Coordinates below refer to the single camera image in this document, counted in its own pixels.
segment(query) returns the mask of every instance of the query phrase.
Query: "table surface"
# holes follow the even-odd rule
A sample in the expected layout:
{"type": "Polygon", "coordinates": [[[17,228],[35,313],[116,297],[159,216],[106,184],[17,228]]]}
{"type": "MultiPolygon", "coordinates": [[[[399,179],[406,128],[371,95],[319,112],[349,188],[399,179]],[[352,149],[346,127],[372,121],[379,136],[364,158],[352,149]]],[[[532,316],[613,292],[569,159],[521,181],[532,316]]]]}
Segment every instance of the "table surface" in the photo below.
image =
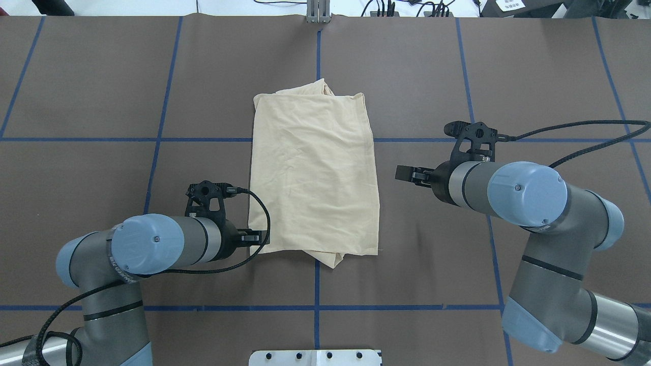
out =
{"type": "MultiPolygon", "coordinates": [[[[180,215],[193,182],[247,186],[253,96],[324,77],[338,95],[366,95],[380,254],[347,256],[331,270],[302,252],[270,253],[224,274],[149,279],[156,364],[191,355],[195,365],[245,365],[254,350],[375,348],[386,365],[610,365],[575,346],[547,355],[506,337],[500,313],[527,233],[393,174],[398,164],[445,161],[452,141],[443,126],[453,120],[516,135],[578,120],[651,119],[650,41],[649,21],[601,19],[2,17],[0,341],[37,332],[76,295],[54,270],[67,241],[147,212],[180,215]]],[[[497,160],[551,163],[623,133],[550,132],[498,144],[497,160]]],[[[593,257],[586,288],[644,307],[650,137],[559,167],[626,218],[619,243],[593,257]]],[[[227,204],[244,225],[246,198],[227,204]]],[[[73,307],[53,329],[80,325],[73,307]]]]}

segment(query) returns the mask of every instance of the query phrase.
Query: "light blue joint cap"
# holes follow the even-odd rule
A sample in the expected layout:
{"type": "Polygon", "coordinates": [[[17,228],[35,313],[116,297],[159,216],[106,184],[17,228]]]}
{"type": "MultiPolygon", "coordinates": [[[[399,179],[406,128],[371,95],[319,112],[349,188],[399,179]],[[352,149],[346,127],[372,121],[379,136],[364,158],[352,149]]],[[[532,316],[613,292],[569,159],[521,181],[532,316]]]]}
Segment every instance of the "light blue joint cap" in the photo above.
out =
{"type": "Polygon", "coordinates": [[[524,227],[554,222],[568,201],[568,188],[560,174],[531,162],[515,162],[499,168],[488,181],[487,194],[499,217],[524,227]]]}
{"type": "Polygon", "coordinates": [[[588,192],[599,198],[599,201],[603,203],[603,207],[606,209],[606,213],[608,214],[608,233],[603,239],[603,242],[594,248],[596,251],[603,251],[613,246],[613,244],[622,237],[622,234],[624,234],[624,215],[616,204],[604,199],[593,191],[588,192]]]}
{"type": "Polygon", "coordinates": [[[120,366],[153,366],[153,364],[152,343],[149,342],[120,366]]]}
{"type": "Polygon", "coordinates": [[[111,253],[120,269],[156,274],[170,268],[183,252],[183,230],[172,218],[147,214],[128,218],[113,234],[111,253]]]}
{"type": "Polygon", "coordinates": [[[563,341],[511,297],[502,314],[502,328],[511,337],[545,353],[556,353],[563,341]]]}
{"type": "Polygon", "coordinates": [[[75,284],[75,281],[72,281],[72,277],[70,277],[70,261],[72,260],[72,255],[75,253],[75,249],[77,249],[79,243],[86,239],[88,235],[96,232],[97,231],[89,232],[84,236],[80,236],[79,238],[67,242],[59,251],[55,264],[57,267],[57,275],[59,275],[59,278],[61,278],[64,285],[72,287],[73,289],[79,288],[79,286],[75,284]]]}

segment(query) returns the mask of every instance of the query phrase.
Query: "white floor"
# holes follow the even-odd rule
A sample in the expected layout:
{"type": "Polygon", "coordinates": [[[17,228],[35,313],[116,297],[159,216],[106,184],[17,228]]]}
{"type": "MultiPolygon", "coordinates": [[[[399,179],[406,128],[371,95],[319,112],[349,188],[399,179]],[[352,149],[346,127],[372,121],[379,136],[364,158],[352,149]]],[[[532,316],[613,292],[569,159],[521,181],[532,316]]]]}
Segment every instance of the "white floor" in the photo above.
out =
{"type": "MultiPolygon", "coordinates": [[[[67,3],[80,16],[178,16],[195,13],[197,8],[204,14],[221,16],[303,15],[306,13],[306,5],[264,5],[253,0],[67,0],[67,3]]],[[[334,14],[360,16],[366,3],[367,0],[331,0],[330,7],[334,14]]],[[[0,0],[0,7],[10,15],[40,15],[31,0],[0,0]]],[[[406,1],[396,3],[396,11],[400,13],[400,16],[415,16],[420,7],[420,5],[411,6],[406,1]]],[[[371,10],[377,10],[375,2],[368,7],[367,16],[371,10]]],[[[425,7],[423,11],[425,10],[429,11],[430,6],[425,7]]],[[[626,10],[629,14],[632,13],[644,19],[648,19],[650,15],[649,7],[640,7],[637,0],[633,0],[626,10]]],[[[477,6],[472,0],[454,0],[450,4],[450,11],[457,17],[477,17],[479,15],[477,6]]],[[[561,7],[555,18],[560,18],[563,14],[564,9],[561,7]]]]}

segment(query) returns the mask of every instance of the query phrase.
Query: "folded cloth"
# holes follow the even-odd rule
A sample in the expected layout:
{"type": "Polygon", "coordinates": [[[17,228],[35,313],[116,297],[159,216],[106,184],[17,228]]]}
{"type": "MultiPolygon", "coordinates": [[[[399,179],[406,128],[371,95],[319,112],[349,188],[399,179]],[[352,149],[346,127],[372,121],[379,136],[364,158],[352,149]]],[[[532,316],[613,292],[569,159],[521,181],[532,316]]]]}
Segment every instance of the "folded cloth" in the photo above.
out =
{"type": "MultiPolygon", "coordinates": [[[[251,190],[271,215],[261,251],[304,250],[330,268],[377,255],[380,198],[364,94],[335,96],[321,79],[253,98],[251,190]]],[[[249,205],[249,227],[266,217],[249,205]]]]}

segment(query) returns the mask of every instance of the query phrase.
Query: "white label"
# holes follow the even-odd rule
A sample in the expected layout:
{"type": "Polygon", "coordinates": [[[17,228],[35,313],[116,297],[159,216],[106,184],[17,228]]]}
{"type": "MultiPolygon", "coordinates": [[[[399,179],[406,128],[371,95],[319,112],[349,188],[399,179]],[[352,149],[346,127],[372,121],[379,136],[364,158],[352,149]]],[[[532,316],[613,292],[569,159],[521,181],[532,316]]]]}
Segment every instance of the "white label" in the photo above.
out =
{"type": "Polygon", "coordinates": [[[511,10],[521,9],[525,7],[525,4],[522,2],[522,0],[495,0],[495,2],[503,12],[510,12],[511,10]]]}

